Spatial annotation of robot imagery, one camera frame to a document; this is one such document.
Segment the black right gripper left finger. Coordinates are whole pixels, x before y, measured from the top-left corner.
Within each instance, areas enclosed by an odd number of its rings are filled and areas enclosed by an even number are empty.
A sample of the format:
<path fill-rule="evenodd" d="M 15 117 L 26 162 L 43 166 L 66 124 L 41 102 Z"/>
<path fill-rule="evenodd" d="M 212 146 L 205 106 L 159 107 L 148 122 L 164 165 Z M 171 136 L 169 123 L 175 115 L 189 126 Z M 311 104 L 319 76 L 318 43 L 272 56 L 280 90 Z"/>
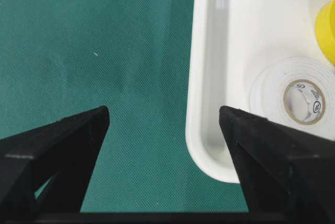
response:
<path fill-rule="evenodd" d="M 1 140 L 1 223 L 78 213 L 109 128 L 97 107 Z"/>

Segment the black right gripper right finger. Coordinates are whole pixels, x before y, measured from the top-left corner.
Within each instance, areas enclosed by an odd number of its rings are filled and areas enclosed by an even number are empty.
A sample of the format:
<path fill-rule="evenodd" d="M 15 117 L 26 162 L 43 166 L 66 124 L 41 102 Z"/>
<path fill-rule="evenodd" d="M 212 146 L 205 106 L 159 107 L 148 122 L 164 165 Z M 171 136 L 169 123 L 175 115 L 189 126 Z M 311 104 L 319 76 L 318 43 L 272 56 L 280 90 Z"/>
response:
<path fill-rule="evenodd" d="M 219 124 L 246 214 L 229 223 L 334 223 L 334 142 L 229 106 Z"/>

